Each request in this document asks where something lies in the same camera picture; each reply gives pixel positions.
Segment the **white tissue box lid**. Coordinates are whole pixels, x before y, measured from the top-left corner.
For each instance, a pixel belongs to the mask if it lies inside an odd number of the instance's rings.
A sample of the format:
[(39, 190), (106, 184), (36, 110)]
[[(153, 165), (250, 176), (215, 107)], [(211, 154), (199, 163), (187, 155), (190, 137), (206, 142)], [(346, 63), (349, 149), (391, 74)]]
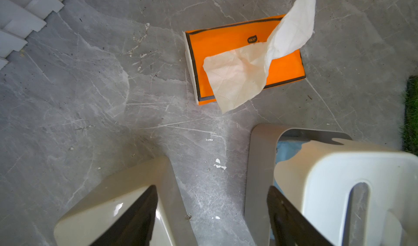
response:
[(274, 184), (332, 244), (340, 246), (352, 188), (369, 189), (366, 246), (418, 243), (418, 158), (371, 143), (308, 141), (280, 162)]

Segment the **blue tissue paper pack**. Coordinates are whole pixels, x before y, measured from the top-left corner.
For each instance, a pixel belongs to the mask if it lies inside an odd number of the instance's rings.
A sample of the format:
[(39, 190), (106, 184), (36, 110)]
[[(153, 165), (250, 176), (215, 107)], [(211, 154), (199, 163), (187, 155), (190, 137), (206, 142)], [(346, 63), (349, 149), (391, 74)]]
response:
[(276, 145), (276, 156), (274, 172), (280, 162), (287, 161), (293, 158), (302, 149), (302, 145), (307, 143), (305, 140), (282, 140), (278, 141)]

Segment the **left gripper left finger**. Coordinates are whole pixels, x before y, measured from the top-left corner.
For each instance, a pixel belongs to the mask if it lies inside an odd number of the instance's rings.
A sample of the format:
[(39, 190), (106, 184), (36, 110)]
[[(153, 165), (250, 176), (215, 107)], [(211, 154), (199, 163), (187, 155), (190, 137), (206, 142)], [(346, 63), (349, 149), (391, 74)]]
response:
[(158, 193), (151, 185), (93, 246), (148, 246), (155, 224)]

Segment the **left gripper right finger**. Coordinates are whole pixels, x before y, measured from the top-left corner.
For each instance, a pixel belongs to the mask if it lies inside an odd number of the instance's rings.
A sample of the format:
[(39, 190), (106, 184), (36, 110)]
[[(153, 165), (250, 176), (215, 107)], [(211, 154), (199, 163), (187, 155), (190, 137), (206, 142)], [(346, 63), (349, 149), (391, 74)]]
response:
[(267, 206), (276, 246), (331, 245), (274, 186), (269, 187)]

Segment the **grey tissue box base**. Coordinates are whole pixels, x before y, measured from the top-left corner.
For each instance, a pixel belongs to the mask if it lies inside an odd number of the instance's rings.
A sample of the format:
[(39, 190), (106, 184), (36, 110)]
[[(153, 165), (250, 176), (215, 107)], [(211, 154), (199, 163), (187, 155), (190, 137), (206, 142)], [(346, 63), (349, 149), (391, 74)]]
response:
[(333, 138), (352, 139), (343, 132), (286, 125), (259, 124), (253, 128), (249, 146), (244, 219), (257, 246), (268, 246), (271, 242), (267, 194), (269, 187), (274, 184), (277, 142), (283, 138), (315, 140), (329, 144), (337, 143)]

